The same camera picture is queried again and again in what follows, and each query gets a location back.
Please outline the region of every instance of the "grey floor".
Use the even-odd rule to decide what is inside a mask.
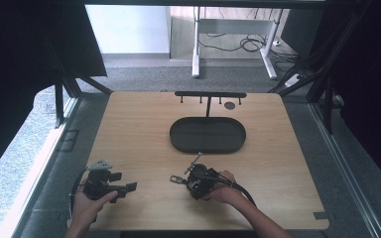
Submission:
[[[134,59],[122,56],[104,56],[108,77],[98,77],[97,81],[118,91],[175,91],[175,90],[213,90],[266,92],[277,81],[270,80],[262,63],[255,59],[246,60],[205,60],[202,62],[201,78],[191,77],[188,60],[168,59],[164,55],[135,56]],[[53,153],[49,165],[44,170],[32,199],[14,237],[64,237],[65,223],[68,220],[67,195],[77,174],[86,165],[93,139],[104,113],[109,96],[79,81],[83,94],[70,117],[63,137]],[[302,151],[308,162],[320,199],[330,221],[328,229],[323,231],[291,230],[296,237],[373,237],[364,221],[363,213],[347,186],[346,180],[338,168],[332,150],[326,142],[326,134],[321,131],[316,119],[315,109],[320,104],[306,103],[302,88],[286,97],[284,102],[292,121]],[[25,153],[33,147],[43,144],[46,136],[43,131],[54,127],[53,89],[48,88],[37,96],[35,112],[26,122],[25,130],[33,135],[16,140],[15,147],[24,148]],[[352,137],[339,117],[339,109],[332,114],[332,138],[344,155],[352,173],[369,201],[372,210],[381,224],[381,172]],[[37,118],[48,121],[46,125],[37,123]],[[0,222],[11,207],[11,199],[22,183],[22,165],[14,163],[14,158],[27,157],[18,150],[12,160],[0,165]],[[11,177],[10,183],[2,177]],[[92,231],[89,237],[216,237],[215,234],[200,233],[148,233],[148,232],[101,232]],[[251,233],[228,233],[227,236],[251,237]]]

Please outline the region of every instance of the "human hand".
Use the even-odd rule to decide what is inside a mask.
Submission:
[[[233,182],[236,182],[236,179],[234,178],[234,174],[232,174],[229,171],[223,171],[219,172],[220,178],[223,177],[224,179],[229,179]],[[233,204],[234,202],[237,202],[238,199],[244,197],[243,194],[237,190],[236,188],[230,187],[227,184],[224,184],[222,182],[218,182],[214,190],[209,193],[204,199],[215,199],[218,202],[221,203],[228,203]]]
[[[103,208],[104,204],[114,199],[118,191],[111,191],[98,200],[89,199],[83,192],[83,184],[78,187],[73,203],[73,216],[66,238],[82,237],[88,231],[89,226],[97,217],[97,213]]]

